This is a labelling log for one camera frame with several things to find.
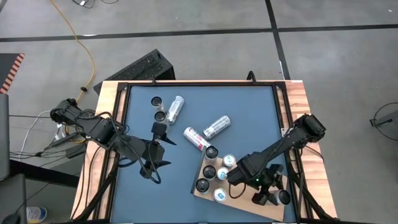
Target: wooden board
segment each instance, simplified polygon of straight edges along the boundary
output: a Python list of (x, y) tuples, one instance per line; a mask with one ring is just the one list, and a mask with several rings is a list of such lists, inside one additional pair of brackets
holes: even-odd
[[(118, 83), (151, 83), (152, 81), (142, 81), (142, 80), (129, 80), (129, 81), (105, 81), (103, 82), (103, 86), (101, 89), (101, 94), (99, 95), (99, 100), (96, 108), (96, 113), (100, 113), (103, 111), (108, 111), (110, 113), (113, 112), (114, 104), (116, 102), (116, 92), (118, 88)], [(198, 83), (198, 82), (251, 82), (250, 80), (159, 80), (158, 83)], [(302, 81), (290, 81), (290, 80), (258, 80), (258, 82), (285, 82), (287, 87), (287, 94), (289, 97), (290, 109), (292, 110), (293, 120), (297, 119), (304, 113), (310, 113), (310, 107), (308, 105), (307, 96), (304, 89), (304, 84)], [(123, 106), (125, 99), (126, 91), (122, 90), (121, 99), (118, 108), (118, 117), (117, 120), (121, 120), (121, 114), (123, 112)], [(287, 121), (286, 110), (284, 108), (284, 102), (282, 98), (282, 92), (278, 91), (279, 103), (282, 109), (282, 117), (284, 122)], [(320, 152), (320, 148), (318, 144), (311, 144), (310, 147), (314, 148), (318, 152)], [(88, 143), (87, 151), (86, 151), (86, 164), (90, 164), (93, 154), (96, 151), (96, 144), (93, 142)], [(304, 150), (303, 156), (303, 167), (304, 173), (307, 181), (307, 187), (309, 191), (312, 193), (317, 202), (323, 207), (323, 209), (333, 217), (336, 217), (336, 210), (333, 203), (333, 199), (330, 192), (330, 187), (328, 183), (328, 179), (326, 176), (325, 166), (322, 163), (322, 160), (314, 156), (311, 152)], [(104, 150), (100, 150), (96, 158), (93, 162), (93, 167), (91, 168), (91, 180), (90, 180), (90, 190), (88, 195), (88, 201), (95, 195), (98, 190), (98, 185), (100, 182), (101, 169), (104, 162)], [(108, 171), (110, 170), (111, 164), (113, 163), (113, 159), (109, 162)], [(82, 185), (83, 180), (83, 172), (85, 172), (85, 184)], [(79, 216), (79, 214), (84, 210), (85, 202), (86, 202), (86, 193), (88, 184), (88, 166), (85, 167), (85, 170), (82, 170), (82, 174), (80, 175), (79, 186), (76, 191), (75, 203), (73, 204), (73, 210), (78, 207), (76, 214), (74, 217)], [(80, 192), (83, 189), (83, 196), (81, 198), (81, 202), (78, 203), (80, 198)], [(106, 206), (108, 203), (109, 190), (107, 190), (101, 201), (101, 208), (99, 211), (99, 218), (104, 218), (106, 213)], [(302, 205), (302, 216), (305, 217), (305, 207)]]
[[(218, 170), (223, 165), (223, 159), (217, 158), (217, 160), (214, 162), (209, 162), (206, 159), (202, 160), (202, 165), (201, 165), (198, 179), (204, 178), (202, 170), (207, 165), (212, 165), (216, 168), (216, 170)], [(283, 185), (284, 185), (284, 189), (286, 189), (286, 186), (287, 186), (287, 178), (286, 177), (283, 177)], [(243, 190), (243, 186), (244, 186), (243, 184), (238, 184), (237, 186), (231, 186), (231, 195), (232, 196), (239, 195)], [(201, 198), (204, 198), (207, 200), (214, 201), (214, 198), (213, 198), (214, 190), (216, 190), (218, 188), (222, 188), (228, 194), (228, 187), (229, 187), (229, 185), (228, 185), (227, 180), (219, 180), (219, 179), (217, 179), (217, 177), (215, 177), (213, 180), (210, 181), (210, 189), (207, 194), (201, 194), (198, 192), (197, 189), (195, 189), (193, 191), (193, 194), (197, 197), (201, 197)], [(271, 187), (269, 190), (270, 190), (270, 192), (272, 192), (274, 190), (275, 191), (278, 190), (278, 188)], [(232, 199), (231, 197), (229, 197), (227, 195), (226, 200), (222, 204), (230, 206), (230, 207), (234, 207), (234, 208), (237, 208), (240, 210), (244, 210), (244, 211), (247, 211), (250, 213), (254, 213), (257, 215), (261, 215), (266, 218), (271, 218), (273, 220), (277, 220), (277, 221), (284, 220), (284, 210), (285, 210), (284, 206), (282, 206), (282, 205), (275, 206), (275, 205), (271, 204), (270, 202), (267, 202), (264, 206), (257, 205), (251, 201), (251, 198), (254, 195), (254, 193), (258, 193), (258, 190), (255, 190), (252, 187), (246, 187), (246, 190), (244, 191), (242, 196), (240, 196), (240, 198)]]

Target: white cable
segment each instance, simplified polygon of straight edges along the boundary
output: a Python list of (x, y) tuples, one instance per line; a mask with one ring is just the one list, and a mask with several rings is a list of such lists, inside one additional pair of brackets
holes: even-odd
[(19, 162), (21, 162), (21, 155), (22, 155), (22, 153), (24, 152), (25, 144), (26, 144), (26, 141), (27, 141), (27, 137), (28, 137), (28, 135), (29, 135), (29, 133), (30, 133), (30, 130), (33, 128), (33, 126), (35, 126), (35, 124), (37, 123), (37, 121), (39, 120), (39, 118), (40, 118), (40, 116), (41, 116), (42, 114), (44, 114), (44, 113), (49, 113), (49, 112), (50, 112), (50, 110), (49, 110), (49, 111), (43, 111), (43, 112), (39, 113), (39, 115), (37, 115), (36, 120), (33, 122), (32, 126), (27, 130), (26, 136), (25, 136), (25, 139), (24, 139), (24, 143), (22, 144), (21, 153), (19, 154)]

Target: blue tabletop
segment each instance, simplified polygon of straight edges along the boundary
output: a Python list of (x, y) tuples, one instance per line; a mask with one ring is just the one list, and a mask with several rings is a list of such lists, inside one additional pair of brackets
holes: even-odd
[[(201, 162), (201, 152), (184, 136), (192, 127), (198, 133), (223, 115), (231, 126), (210, 143), (219, 156), (233, 154), (237, 159), (253, 151), (262, 151), (280, 138), (280, 128), (270, 86), (134, 86), (128, 99), (126, 124), (128, 134), (152, 139), (150, 129), (155, 109), (150, 104), (154, 96), (164, 101), (166, 109), (176, 95), (185, 104), (168, 133), (177, 145), (163, 142), (164, 160), (171, 165), (159, 168), (160, 185), (144, 179), (137, 163), (119, 169), (111, 222), (134, 223), (193, 223), (193, 222), (271, 222), (268, 218), (238, 210), (190, 193)], [(269, 164), (285, 166), (284, 155)], [(284, 221), (294, 221), (292, 202), (285, 207)]]

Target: container lid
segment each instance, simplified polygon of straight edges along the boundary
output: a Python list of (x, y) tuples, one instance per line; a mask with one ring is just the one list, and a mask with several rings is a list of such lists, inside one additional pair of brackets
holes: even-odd
[(203, 168), (203, 175), (208, 179), (214, 178), (216, 176), (216, 168), (211, 165), (205, 166)]
[(156, 112), (155, 121), (162, 122), (166, 119), (166, 114), (163, 111)]
[(286, 190), (281, 190), (278, 197), (282, 204), (287, 205), (290, 203), (290, 195)]
[(150, 100), (150, 103), (152, 106), (160, 106), (162, 104), (162, 99), (158, 96), (155, 96)]
[(226, 179), (227, 173), (228, 173), (228, 169), (225, 168), (225, 167), (221, 167), (221, 168), (219, 168), (218, 171), (217, 171), (217, 177), (218, 177), (220, 180), (225, 180), (225, 179)]
[(232, 167), (235, 164), (235, 157), (231, 154), (224, 156), (223, 162), (226, 166)]
[(218, 150), (214, 146), (209, 146), (206, 149), (207, 158), (214, 159), (218, 156)]
[(214, 199), (217, 202), (224, 202), (226, 200), (226, 191), (222, 188), (218, 188), (214, 191)]
[(209, 189), (209, 187), (210, 187), (210, 184), (206, 179), (201, 178), (197, 181), (197, 190), (200, 193), (205, 193)]

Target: can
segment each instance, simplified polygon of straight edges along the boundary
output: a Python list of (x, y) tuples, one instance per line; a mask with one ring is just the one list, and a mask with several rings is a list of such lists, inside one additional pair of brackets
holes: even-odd
[(220, 180), (225, 180), (225, 179), (226, 179), (227, 173), (228, 173), (228, 169), (225, 168), (225, 167), (221, 167), (221, 168), (219, 168), (218, 171), (217, 171), (217, 177), (218, 177)]
[(167, 126), (166, 133), (168, 133), (169, 130), (170, 130), (170, 123), (169, 123), (169, 121), (167, 119), (166, 114), (163, 111), (158, 111), (158, 112), (156, 112), (154, 118), (155, 118), (156, 122), (159, 122), (159, 123), (162, 123), (162, 124), (166, 124), (166, 126)]
[(290, 203), (290, 194), (286, 190), (277, 190), (272, 193), (278, 205), (288, 205)]
[(206, 139), (211, 139), (231, 124), (231, 119), (224, 115), (203, 130)]
[(206, 148), (205, 159), (208, 161), (215, 161), (218, 156), (218, 150), (214, 146), (209, 146)]
[(44, 207), (26, 207), (26, 218), (28, 223), (41, 223), (47, 216), (47, 209)]
[(183, 135), (199, 150), (203, 150), (203, 147), (209, 147), (211, 144), (206, 141), (200, 134), (198, 134), (193, 128), (187, 127), (183, 132)]
[(210, 183), (208, 180), (201, 178), (197, 180), (196, 184), (197, 191), (201, 194), (207, 194), (209, 192)]
[(205, 166), (202, 170), (203, 176), (208, 180), (213, 180), (216, 177), (216, 168), (212, 165)]
[(227, 154), (223, 158), (223, 164), (227, 168), (232, 168), (235, 165), (235, 157), (231, 154)]
[(163, 106), (163, 100), (159, 96), (155, 96), (150, 100), (151, 105), (156, 109), (156, 111), (163, 111), (164, 106)]
[(182, 96), (176, 96), (173, 100), (173, 103), (167, 112), (167, 119), (170, 121), (170, 124), (174, 124), (178, 114), (181, 111), (182, 105), (184, 105), (184, 102), (185, 100)]
[(226, 200), (226, 191), (222, 188), (218, 188), (213, 193), (214, 200), (216, 202), (222, 203)]

